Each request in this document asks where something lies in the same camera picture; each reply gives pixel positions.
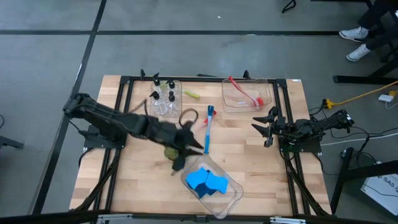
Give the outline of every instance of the blue toothbrush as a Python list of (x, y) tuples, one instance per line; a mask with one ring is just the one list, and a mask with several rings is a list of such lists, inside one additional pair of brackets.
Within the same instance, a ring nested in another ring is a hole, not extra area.
[(209, 146), (210, 146), (210, 123), (213, 118), (214, 106), (209, 105), (207, 107), (207, 130), (206, 130), (206, 138), (205, 138), (205, 154), (209, 154)]

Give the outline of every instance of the yellow cable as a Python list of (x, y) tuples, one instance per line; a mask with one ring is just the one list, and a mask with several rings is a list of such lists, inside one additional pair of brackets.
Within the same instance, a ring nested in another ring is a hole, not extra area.
[(348, 100), (345, 100), (345, 101), (343, 101), (343, 102), (339, 102), (339, 103), (330, 102), (330, 106), (328, 106), (328, 109), (331, 109), (332, 106), (342, 105), (342, 104), (348, 103), (348, 102), (350, 102), (350, 101), (356, 100), (356, 99), (358, 99), (358, 98), (361, 98), (361, 97), (363, 97), (363, 96), (367, 96), (367, 95), (369, 95), (369, 94), (371, 94), (371, 93), (375, 93), (375, 92), (377, 92), (377, 91), (383, 90), (383, 89), (385, 89), (385, 88), (387, 88), (387, 87), (389, 87), (389, 86), (395, 85), (396, 83), (398, 83), (398, 81), (395, 81), (395, 82), (390, 83), (390, 84), (388, 84), (388, 85), (386, 85), (386, 86), (383, 86), (383, 87), (381, 87), (381, 88), (378, 88), (377, 90), (372, 90), (372, 91), (367, 92), (367, 93), (364, 93), (364, 94), (362, 94), (362, 95), (355, 96), (355, 97), (350, 98), (350, 99), (348, 99)]

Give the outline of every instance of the clear plastic container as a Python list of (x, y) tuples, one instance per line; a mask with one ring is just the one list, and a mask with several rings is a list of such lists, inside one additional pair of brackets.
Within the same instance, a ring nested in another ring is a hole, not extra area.
[[(228, 186), (226, 194), (216, 191), (211, 196), (206, 194), (199, 198), (196, 191), (191, 189), (185, 179), (187, 175), (196, 172), (200, 168), (210, 170), (214, 175), (225, 177), (228, 179)], [(216, 217), (219, 219), (225, 218), (229, 211), (236, 205), (236, 203), (243, 196), (243, 188), (235, 182), (221, 167), (219, 167), (209, 155), (197, 156), (196, 161), (187, 167), (181, 174), (182, 183), (196, 196), (196, 198)]]
[(169, 100), (169, 86), (166, 81), (160, 81), (160, 85), (156, 86), (153, 82), (150, 85), (150, 91), (160, 91), (160, 98), (155, 101), (151, 97), (149, 114), (158, 117), (160, 120), (167, 120), (177, 123), (182, 112), (182, 84), (180, 81), (174, 81), (174, 97), (175, 100)]
[(239, 91), (230, 80), (224, 79), (223, 108), (227, 113), (261, 111), (272, 102), (270, 86), (265, 78), (235, 81), (243, 91), (257, 101), (262, 101), (256, 106), (253, 100)]

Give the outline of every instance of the wooden tabletop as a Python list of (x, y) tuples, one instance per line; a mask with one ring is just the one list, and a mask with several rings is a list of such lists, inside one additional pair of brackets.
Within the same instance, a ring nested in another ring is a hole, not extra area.
[[(99, 91), (98, 102), (114, 107), (120, 76), (106, 75)], [(260, 112), (225, 113), (221, 101), (221, 83), (183, 82), (183, 88), (200, 95), (196, 100), (183, 96), (183, 110), (194, 108), (199, 112), (196, 126), (206, 118), (208, 105), (214, 105), (217, 115), (211, 124), (210, 157), (237, 183), (244, 194), (230, 211), (230, 215), (290, 216), (292, 215), (286, 169), (279, 154), (277, 140), (264, 148), (264, 138), (251, 126), (254, 116), (265, 116), (275, 105), (275, 99)], [(309, 119), (307, 102), (300, 80), (287, 80), (294, 120)], [(127, 85), (121, 108), (124, 108)], [(281, 95), (282, 112), (286, 115)], [(130, 109), (135, 108), (150, 94), (150, 82), (135, 81)], [(204, 143), (205, 130), (195, 133)], [(330, 213), (329, 199), (320, 163), (311, 153), (301, 153), (305, 183), (324, 210)], [(100, 175), (104, 149), (94, 149), (81, 161), (70, 208), (79, 206), (93, 190)], [(181, 183), (180, 173), (171, 176), (172, 162), (165, 158), (164, 147), (150, 141), (127, 137), (119, 163), (112, 212), (211, 214)], [(104, 187), (100, 208), (104, 208), (108, 184)], [(296, 186), (298, 207), (301, 212), (300, 191)]]

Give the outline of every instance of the black pants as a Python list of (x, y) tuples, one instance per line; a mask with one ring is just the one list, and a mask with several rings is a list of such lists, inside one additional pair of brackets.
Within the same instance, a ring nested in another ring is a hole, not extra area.
[[(396, 10), (398, 10), (398, 0), (376, 0), (374, 5), (359, 19), (358, 24), (365, 29), (370, 29), (385, 13)], [(398, 38), (398, 23), (386, 30), (383, 36), (369, 39), (365, 44), (369, 50), (374, 50), (395, 38)]]

